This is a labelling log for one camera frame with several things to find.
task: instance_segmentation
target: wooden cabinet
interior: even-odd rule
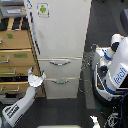
[[[13,21],[10,18],[7,30],[0,31],[0,94],[25,93],[29,87],[27,70],[31,67],[34,75],[41,76],[30,31],[12,31]],[[43,85],[37,88],[37,94],[45,96]]]

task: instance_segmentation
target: sticker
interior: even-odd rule
[[[13,39],[13,35],[12,34],[7,34],[9,39]]]
[[[9,70],[13,69],[13,68],[8,68]]]
[[[9,14],[20,14],[20,9],[7,10]]]
[[[47,3],[37,4],[37,10],[39,17],[49,17],[49,6]]]
[[[14,58],[28,58],[26,53],[13,54]]]
[[[1,58],[5,58],[6,56],[5,55],[1,55]]]

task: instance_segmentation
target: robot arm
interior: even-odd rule
[[[36,96],[36,90],[34,87],[28,87],[26,95],[15,104],[7,106],[3,109],[3,118],[7,121],[2,128],[14,127],[16,123],[20,120],[23,114],[30,108],[33,104]]]
[[[15,104],[3,109],[3,117],[0,118],[0,128],[14,127],[23,114],[33,104],[36,96],[36,88],[42,84],[46,76],[43,73],[41,77],[38,77],[33,75],[32,72],[33,68],[30,68],[28,70],[28,83],[30,84],[30,87],[28,87],[26,95]]]

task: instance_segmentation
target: blue label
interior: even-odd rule
[[[120,72],[117,74],[117,77],[114,78],[114,81],[119,85],[123,78],[125,77],[126,70],[124,68],[120,68]]]

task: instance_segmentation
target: cabinet drawer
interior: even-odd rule
[[[27,70],[31,67],[34,67],[33,74],[39,76],[39,70],[35,65],[25,67],[0,67],[0,77],[28,76]]]
[[[38,61],[47,78],[79,77],[82,59]]]
[[[2,31],[0,32],[0,49],[31,48],[28,31]]]
[[[45,80],[47,99],[77,98],[79,79]]]
[[[0,66],[35,65],[31,49],[0,50]]]
[[[26,93],[30,85],[28,82],[3,82],[0,83],[0,93]],[[37,93],[41,93],[41,87],[36,89]]]

